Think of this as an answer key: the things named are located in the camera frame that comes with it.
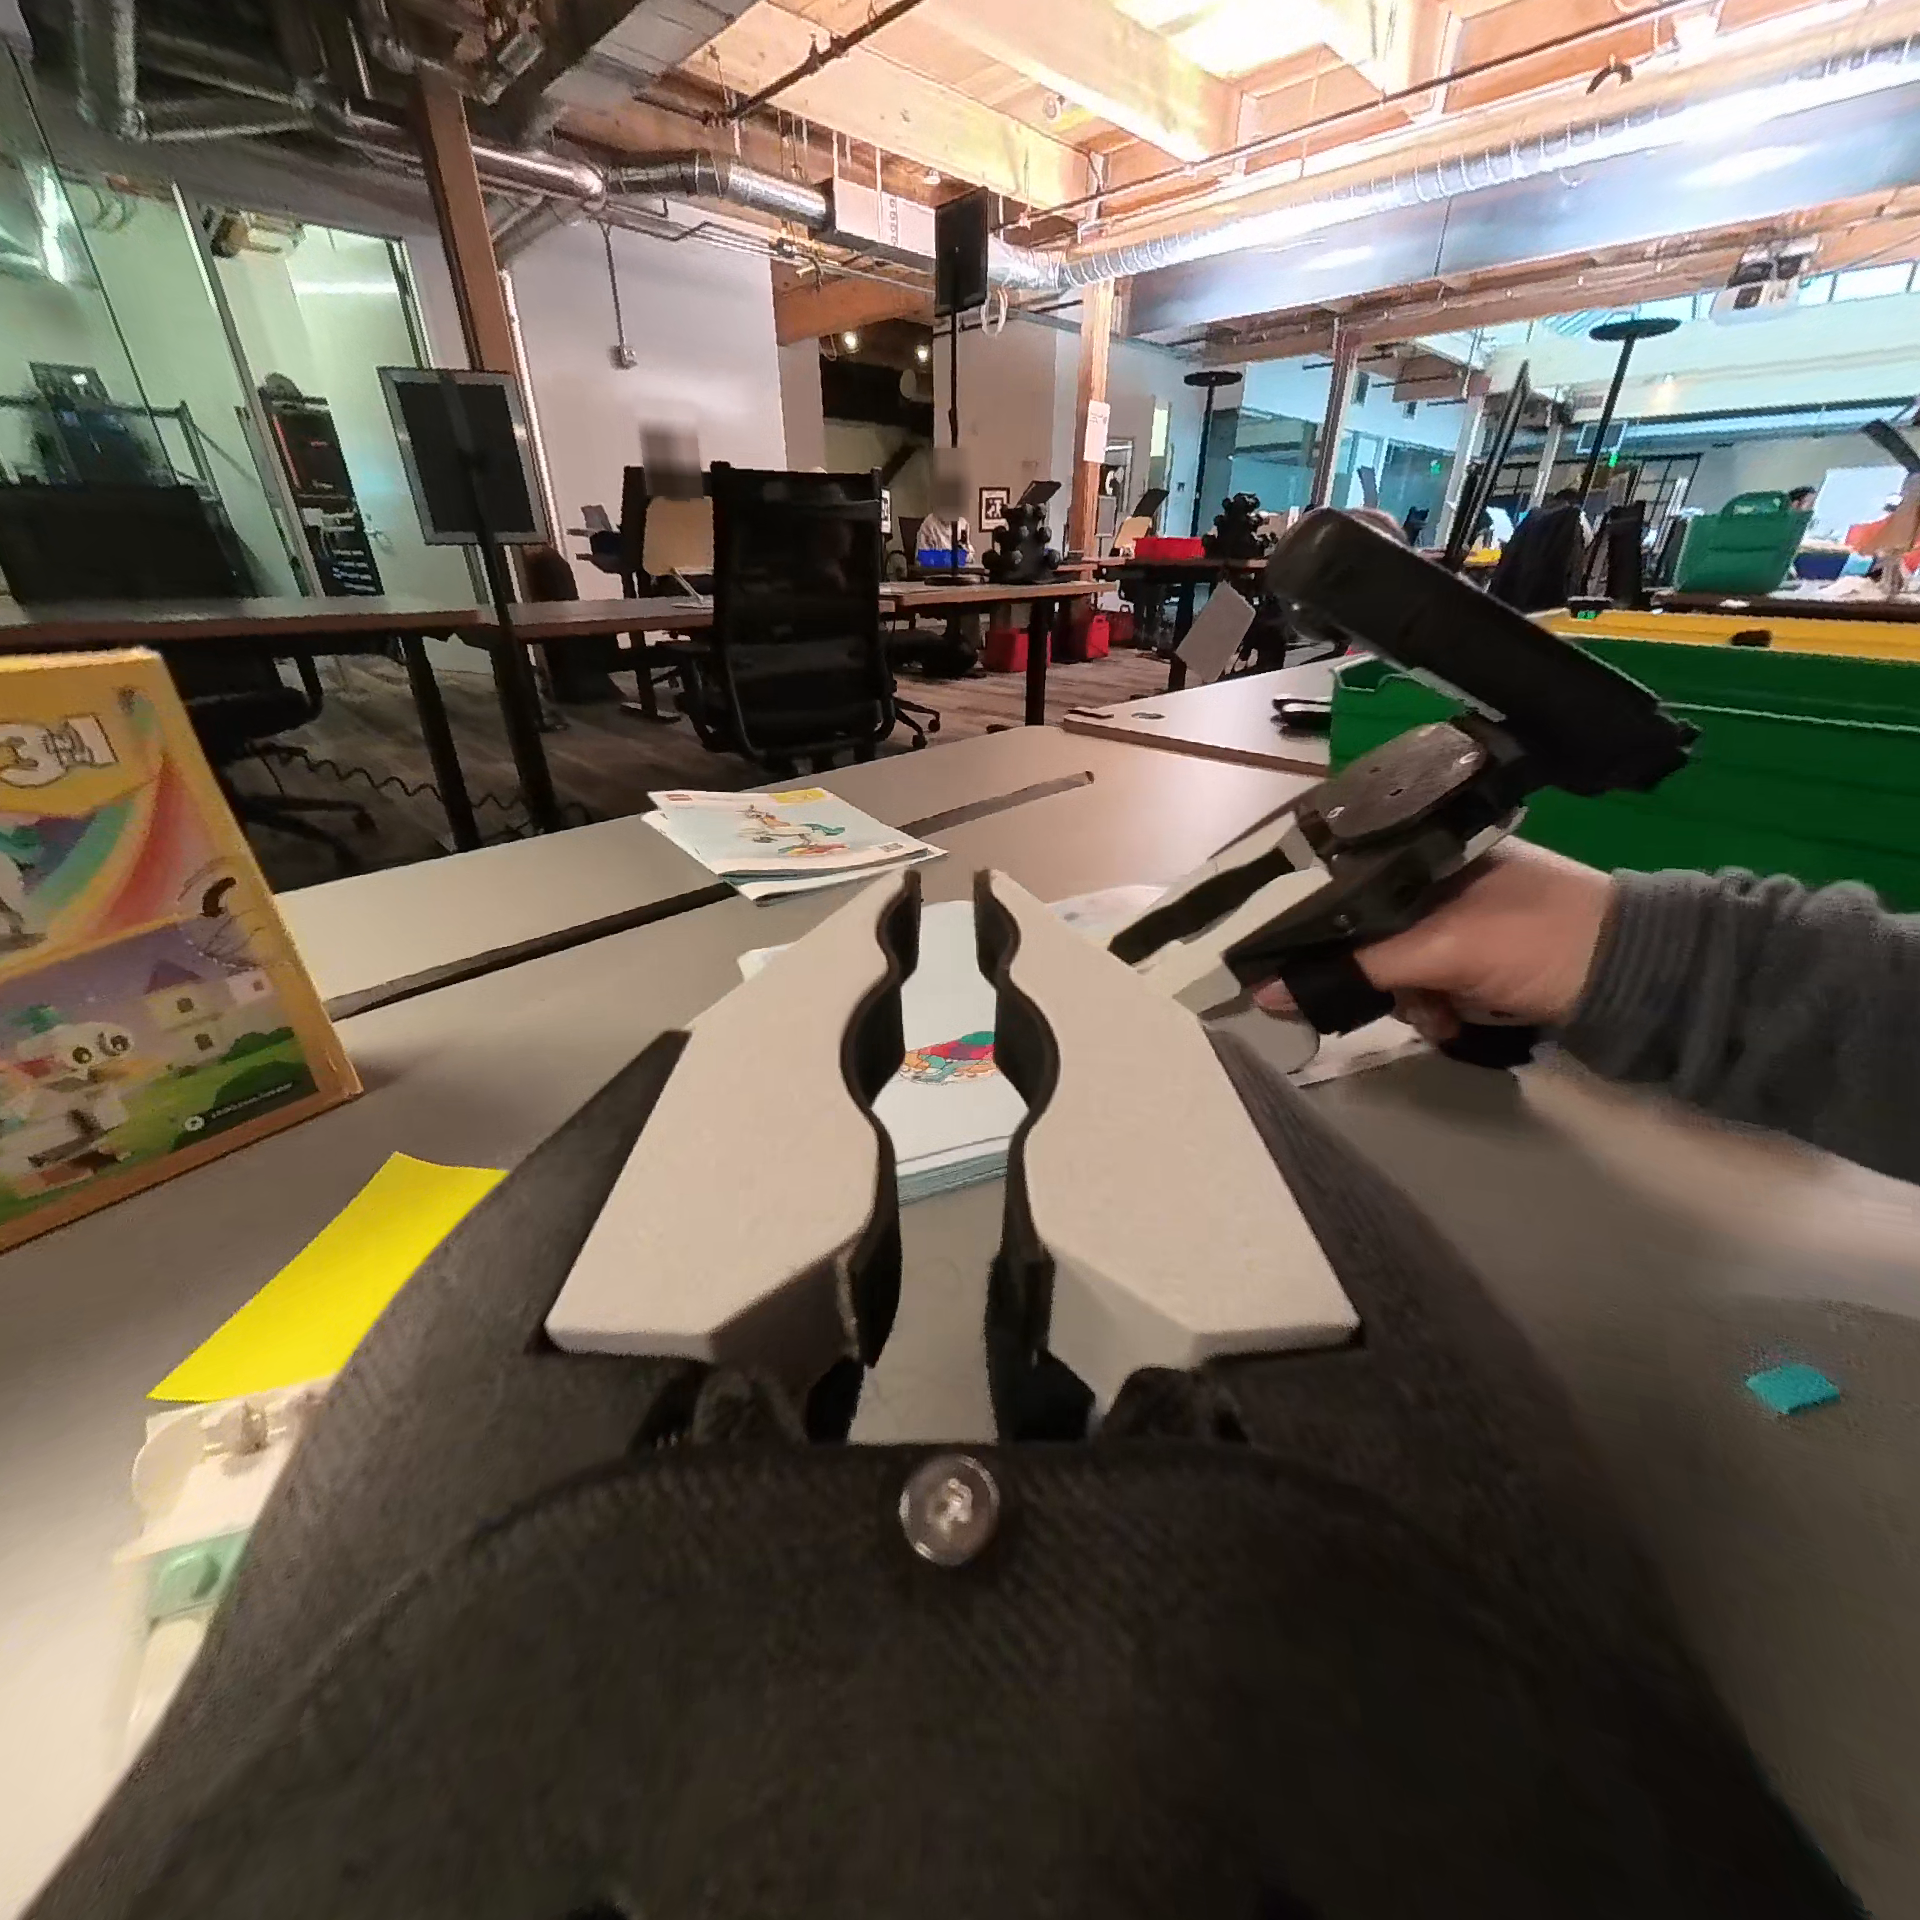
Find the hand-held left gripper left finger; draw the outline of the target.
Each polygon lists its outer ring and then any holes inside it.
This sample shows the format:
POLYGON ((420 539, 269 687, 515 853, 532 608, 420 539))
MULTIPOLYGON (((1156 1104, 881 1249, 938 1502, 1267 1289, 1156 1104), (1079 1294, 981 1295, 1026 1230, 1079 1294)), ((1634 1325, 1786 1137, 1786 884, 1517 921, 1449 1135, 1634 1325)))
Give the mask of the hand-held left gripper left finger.
POLYGON ((875 1359, 901 1289, 897 1151, 922 878, 877 879, 697 1015, 554 1307, 564 1352, 875 1359))

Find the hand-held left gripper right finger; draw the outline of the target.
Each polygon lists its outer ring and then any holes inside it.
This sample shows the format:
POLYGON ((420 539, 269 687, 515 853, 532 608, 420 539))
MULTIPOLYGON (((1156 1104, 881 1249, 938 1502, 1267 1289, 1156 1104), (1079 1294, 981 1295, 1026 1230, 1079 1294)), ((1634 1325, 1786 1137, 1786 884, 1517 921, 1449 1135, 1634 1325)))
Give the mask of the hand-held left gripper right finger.
POLYGON ((999 870, 977 955, 1024 1102, 999 1248, 1020 1355, 1189 1373, 1347 1345, 1357 1310, 1201 1015, 999 870))

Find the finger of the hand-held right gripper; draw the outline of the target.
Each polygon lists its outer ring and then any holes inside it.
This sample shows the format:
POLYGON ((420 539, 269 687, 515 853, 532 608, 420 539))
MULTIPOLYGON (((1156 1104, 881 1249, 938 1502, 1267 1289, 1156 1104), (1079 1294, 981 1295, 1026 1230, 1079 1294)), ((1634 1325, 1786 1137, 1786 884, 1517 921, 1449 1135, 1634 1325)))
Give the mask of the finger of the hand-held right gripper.
POLYGON ((1168 889, 1154 905, 1156 928, 1143 926, 1143 981, 1163 995, 1244 995, 1228 951, 1252 940, 1295 905, 1327 887, 1322 868, 1287 870, 1225 905, 1208 905, 1203 887, 1168 889))
POLYGON ((1312 1068, 1323 1038, 1297 1015, 1267 1011, 1257 992, 1231 976, 1195 984, 1195 1015, 1215 1038, 1248 1047, 1267 1068, 1301 1073, 1312 1068))

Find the lego instruction booklet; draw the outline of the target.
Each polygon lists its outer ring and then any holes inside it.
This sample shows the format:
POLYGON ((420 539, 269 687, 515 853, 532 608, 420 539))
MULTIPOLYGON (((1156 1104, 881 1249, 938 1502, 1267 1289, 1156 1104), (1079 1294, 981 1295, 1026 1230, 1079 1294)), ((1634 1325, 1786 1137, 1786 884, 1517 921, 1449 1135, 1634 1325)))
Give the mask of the lego instruction booklet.
MULTIPOLYGON (((995 1062, 995 992, 977 968, 973 905, 925 903, 919 965, 903 984, 903 1064, 875 1102, 897 1151, 901 1199, 915 1204, 1001 1177, 1024 1104, 995 1062)), ((1323 1038, 1299 1086, 1370 1072, 1427 1052, 1396 1016, 1323 1038)))
POLYGON ((664 790, 641 817, 749 901, 797 897, 945 859, 945 851, 875 821, 823 785, 664 790))

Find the white lego unicorn build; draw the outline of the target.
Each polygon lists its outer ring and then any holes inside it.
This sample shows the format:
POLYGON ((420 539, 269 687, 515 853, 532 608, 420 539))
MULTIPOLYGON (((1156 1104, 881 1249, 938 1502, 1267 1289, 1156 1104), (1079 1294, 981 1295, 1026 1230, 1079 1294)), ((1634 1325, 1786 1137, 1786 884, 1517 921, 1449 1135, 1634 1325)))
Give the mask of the white lego unicorn build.
POLYGON ((113 1684, 131 1765, 175 1703, 255 1525, 335 1377, 151 1417, 131 1476, 136 1528, 113 1558, 125 1648, 113 1684))

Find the closed lego instruction booklet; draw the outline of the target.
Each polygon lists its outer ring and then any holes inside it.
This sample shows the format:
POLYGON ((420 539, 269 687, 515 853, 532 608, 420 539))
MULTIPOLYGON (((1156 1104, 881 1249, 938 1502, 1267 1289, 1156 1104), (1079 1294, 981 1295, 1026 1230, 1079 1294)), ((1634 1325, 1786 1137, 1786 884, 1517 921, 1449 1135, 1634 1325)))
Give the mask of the closed lego instruction booklet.
POLYGON ((664 790, 641 817, 749 901, 797 897, 945 859, 945 851, 875 821, 823 785, 664 790))

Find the yellow lego box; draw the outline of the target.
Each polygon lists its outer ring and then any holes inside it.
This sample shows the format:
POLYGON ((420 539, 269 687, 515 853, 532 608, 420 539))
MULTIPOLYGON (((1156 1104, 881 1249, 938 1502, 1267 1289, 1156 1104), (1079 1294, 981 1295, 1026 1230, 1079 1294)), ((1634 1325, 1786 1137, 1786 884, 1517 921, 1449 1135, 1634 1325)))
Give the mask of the yellow lego box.
POLYGON ((364 1083, 151 651, 3 665, 3 1248, 364 1083))

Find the person's right hand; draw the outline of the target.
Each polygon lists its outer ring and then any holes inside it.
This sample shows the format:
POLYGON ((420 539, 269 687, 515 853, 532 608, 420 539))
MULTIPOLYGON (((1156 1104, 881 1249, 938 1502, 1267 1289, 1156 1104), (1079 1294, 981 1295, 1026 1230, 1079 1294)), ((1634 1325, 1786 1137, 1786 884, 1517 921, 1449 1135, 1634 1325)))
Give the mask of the person's right hand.
POLYGON ((1572 1016, 1615 907, 1612 873, 1511 836, 1353 961, 1432 1045, 1473 1023, 1549 1029, 1572 1016))

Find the yellow plastic bin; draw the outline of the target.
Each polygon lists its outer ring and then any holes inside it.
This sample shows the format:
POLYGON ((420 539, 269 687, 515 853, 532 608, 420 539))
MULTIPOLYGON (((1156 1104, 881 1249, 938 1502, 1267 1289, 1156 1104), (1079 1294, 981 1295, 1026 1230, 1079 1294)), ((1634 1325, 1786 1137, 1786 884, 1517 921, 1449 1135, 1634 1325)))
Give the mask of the yellow plastic bin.
POLYGON ((1794 655, 1849 655, 1917 663, 1917 604, 1893 599, 1817 599, 1792 593, 1669 593, 1649 608, 1580 605, 1532 617, 1576 639, 1649 639, 1794 655))

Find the green plastic bin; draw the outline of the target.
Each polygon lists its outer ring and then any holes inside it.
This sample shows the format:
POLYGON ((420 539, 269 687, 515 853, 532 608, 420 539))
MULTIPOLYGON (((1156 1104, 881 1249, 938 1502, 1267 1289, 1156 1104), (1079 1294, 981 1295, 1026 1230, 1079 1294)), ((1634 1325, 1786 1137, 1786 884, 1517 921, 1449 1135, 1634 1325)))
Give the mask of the green plastic bin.
MULTIPOLYGON (((1916 913, 1916 663, 1561 639, 1649 687, 1696 735, 1688 764, 1650 790, 1546 789, 1506 838, 1603 873, 1741 868, 1815 889, 1857 881, 1890 912, 1916 913)), ((1343 643, 1357 657, 1336 668, 1333 769, 1466 708, 1429 676, 1343 643)))

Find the yellow sticky note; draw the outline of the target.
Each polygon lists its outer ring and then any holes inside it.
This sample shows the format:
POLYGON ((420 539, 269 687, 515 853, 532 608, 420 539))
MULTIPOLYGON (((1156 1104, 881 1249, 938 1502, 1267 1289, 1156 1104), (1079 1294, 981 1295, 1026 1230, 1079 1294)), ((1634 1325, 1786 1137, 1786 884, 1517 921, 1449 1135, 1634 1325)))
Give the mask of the yellow sticky note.
POLYGON ((155 1383, 149 1399, 207 1406, 335 1375, 401 1287, 504 1179, 498 1167, 392 1153, 293 1262, 155 1383))

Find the long wooden table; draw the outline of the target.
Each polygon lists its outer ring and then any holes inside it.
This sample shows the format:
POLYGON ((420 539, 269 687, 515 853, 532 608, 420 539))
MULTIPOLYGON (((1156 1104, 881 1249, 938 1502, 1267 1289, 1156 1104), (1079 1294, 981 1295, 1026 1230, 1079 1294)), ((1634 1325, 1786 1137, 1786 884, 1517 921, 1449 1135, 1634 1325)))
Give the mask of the long wooden table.
MULTIPOLYGON (((1026 611, 1024 708, 1029 729, 1050 723, 1050 660, 1056 632, 1073 624, 1069 608, 1097 600, 1103 583, 1052 579, 1043 583, 882 583, 858 589, 847 608, 831 608, 820 593, 761 593, 748 604, 749 624, 765 617, 778 628, 820 627, 825 620, 852 628, 858 620, 877 628, 884 617, 948 615, 995 608, 1026 611)), ((477 643, 513 636, 520 643, 557 643, 587 636, 692 636, 719 620, 712 596, 575 599, 561 604, 509 604, 504 615, 488 608, 456 620, 456 631, 477 643)))

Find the black mesh office chair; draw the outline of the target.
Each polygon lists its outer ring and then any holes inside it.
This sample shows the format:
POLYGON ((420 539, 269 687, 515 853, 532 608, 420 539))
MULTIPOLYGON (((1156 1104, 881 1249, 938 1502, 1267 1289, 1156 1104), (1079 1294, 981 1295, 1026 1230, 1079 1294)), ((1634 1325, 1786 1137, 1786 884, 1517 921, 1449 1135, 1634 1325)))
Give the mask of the black mesh office chair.
POLYGON ((901 708, 881 624, 881 475, 714 464, 706 493, 712 617, 677 665, 699 743, 769 777, 923 750, 940 717, 901 708))

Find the wooden back chair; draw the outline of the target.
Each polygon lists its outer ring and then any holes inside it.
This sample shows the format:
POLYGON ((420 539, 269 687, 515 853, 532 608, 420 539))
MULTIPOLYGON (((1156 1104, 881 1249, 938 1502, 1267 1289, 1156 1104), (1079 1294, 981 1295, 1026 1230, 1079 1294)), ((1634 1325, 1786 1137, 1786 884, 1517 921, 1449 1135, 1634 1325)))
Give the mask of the wooden back chair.
POLYGON ((621 576, 633 596, 712 592, 714 503, 701 469, 626 467, 618 535, 621 576))

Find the black wall monitor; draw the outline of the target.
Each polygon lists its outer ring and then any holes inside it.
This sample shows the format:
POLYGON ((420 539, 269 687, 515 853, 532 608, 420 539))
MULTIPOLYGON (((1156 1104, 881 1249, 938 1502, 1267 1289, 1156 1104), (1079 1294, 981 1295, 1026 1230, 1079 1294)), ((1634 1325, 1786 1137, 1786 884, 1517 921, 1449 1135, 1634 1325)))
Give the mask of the black wall monitor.
POLYGON ((972 187, 932 211, 932 318, 961 319, 992 289, 995 193, 972 187))

